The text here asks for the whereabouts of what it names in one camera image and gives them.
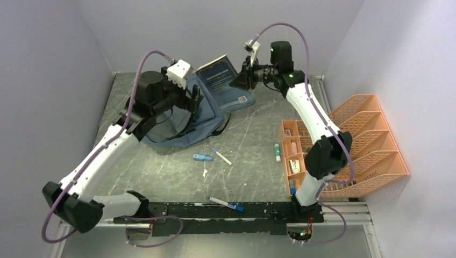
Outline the blue student backpack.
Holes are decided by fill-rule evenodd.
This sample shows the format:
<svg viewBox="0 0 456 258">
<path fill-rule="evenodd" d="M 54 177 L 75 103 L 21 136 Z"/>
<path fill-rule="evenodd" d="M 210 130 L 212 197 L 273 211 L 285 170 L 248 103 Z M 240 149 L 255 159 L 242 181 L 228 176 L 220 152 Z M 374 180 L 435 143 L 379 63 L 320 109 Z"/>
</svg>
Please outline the blue student backpack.
<svg viewBox="0 0 456 258">
<path fill-rule="evenodd" d="M 198 86 L 203 97 L 196 111 L 174 107 L 159 117 L 162 123 L 153 127 L 142 142 L 155 147 L 185 148 L 222 134 L 233 112 L 255 104 L 250 92 L 229 86 L 236 75 L 193 74 L 187 81 L 188 89 Z"/>
</svg>

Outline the dark blue book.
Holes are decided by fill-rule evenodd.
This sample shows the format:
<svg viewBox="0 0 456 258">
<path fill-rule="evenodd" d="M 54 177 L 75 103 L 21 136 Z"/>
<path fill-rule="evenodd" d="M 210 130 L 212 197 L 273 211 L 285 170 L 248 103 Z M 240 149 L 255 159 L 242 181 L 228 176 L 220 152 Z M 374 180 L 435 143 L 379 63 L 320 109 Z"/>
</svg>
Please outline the dark blue book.
<svg viewBox="0 0 456 258">
<path fill-rule="evenodd" d="M 238 73 L 226 54 L 200 66 L 196 74 L 224 113 L 235 112 L 255 104 L 250 92 L 230 86 Z"/>
</svg>

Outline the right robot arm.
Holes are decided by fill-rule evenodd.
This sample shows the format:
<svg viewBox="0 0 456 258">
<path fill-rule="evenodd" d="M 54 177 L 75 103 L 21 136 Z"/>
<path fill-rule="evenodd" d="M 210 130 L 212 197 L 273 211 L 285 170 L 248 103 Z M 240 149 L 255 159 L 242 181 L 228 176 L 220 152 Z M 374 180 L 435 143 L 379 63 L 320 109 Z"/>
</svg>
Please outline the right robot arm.
<svg viewBox="0 0 456 258">
<path fill-rule="evenodd" d="M 290 208 L 291 218 L 302 223 L 310 217 L 310 209 L 317 204 L 324 184 L 342 168 L 352 164 L 350 149 L 353 137 L 350 132 L 341 131 L 329 118 L 315 99 L 306 74 L 294 68 L 289 42 L 271 43 L 270 63 L 262 65 L 257 59 L 259 46 L 253 40 L 245 43 L 244 48 L 249 55 L 230 86 L 249 91 L 258 83 L 271 83 L 304 122 L 312 147 L 304 158 L 306 175 L 300 188 L 292 195 L 295 205 Z"/>
</svg>

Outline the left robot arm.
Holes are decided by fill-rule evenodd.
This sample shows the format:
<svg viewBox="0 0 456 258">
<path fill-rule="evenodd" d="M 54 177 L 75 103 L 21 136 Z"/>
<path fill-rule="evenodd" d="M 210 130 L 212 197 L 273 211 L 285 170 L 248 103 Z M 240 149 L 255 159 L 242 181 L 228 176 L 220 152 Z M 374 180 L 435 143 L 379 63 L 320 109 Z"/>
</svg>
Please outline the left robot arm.
<svg viewBox="0 0 456 258">
<path fill-rule="evenodd" d="M 125 106 L 90 154 L 60 182 L 50 181 L 43 187 L 51 212 L 79 233 L 92 230 L 104 219 L 126 217 L 137 224 L 146 221 L 150 211 L 145 196 L 134 190 L 112 196 L 98 196 L 96 191 L 117 160 L 159 123 L 159 116 L 177 110 L 195 113 L 203 98 L 203 86 L 196 74 L 172 78 L 165 71 L 142 73 L 134 80 Z"/>
</svg>

